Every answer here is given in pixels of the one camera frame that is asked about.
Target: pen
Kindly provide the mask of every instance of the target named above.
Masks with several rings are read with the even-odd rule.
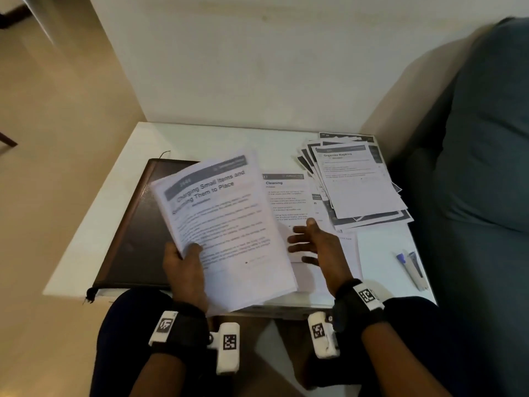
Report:
[[[428,283],[420,271],[417,256],[414,252],[409,253],[407,257],[403,253],[399,253],[397,260],[404,265],[404,268],[419,291],[428,289]]]

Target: wrist strap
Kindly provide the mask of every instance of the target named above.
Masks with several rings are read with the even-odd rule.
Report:
[[[360,337],[367,326],[385,321],[384,304],[366,284],[353,279],[338,289],[333,307],[336,332]]]
[[[173,355],[186,366],[195,366],[209,344],[206,315],[186,302],[175,302],[173,309],[162,313],[149,340],[151,353]]]

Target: dark pants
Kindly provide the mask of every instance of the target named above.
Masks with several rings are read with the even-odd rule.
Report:
[[[475,379],[472,357],[459,340],[457,329],[440,314],[439,308],[419,297],[393,298],[385,303],[388,321],[412,353],[453,395],[471,395]],[[149,338],[163,311],[171,309],[171,299],[155,289],[136,288],[121,295],[110,307],[97,337],[97,354],[90,397],[125,397],[149,359]],[[333,360],[310,358],[306,374],[311,384],[362,384],[362,395],[377,395],[373,367],[360,340],[338,339],[341,356]],[[210,351],[205,372],[214,394],[227,387],[226,377],[215,376],[215,351]],[[183,395],[197,393],[197,382],[190,385],[188,373]]]

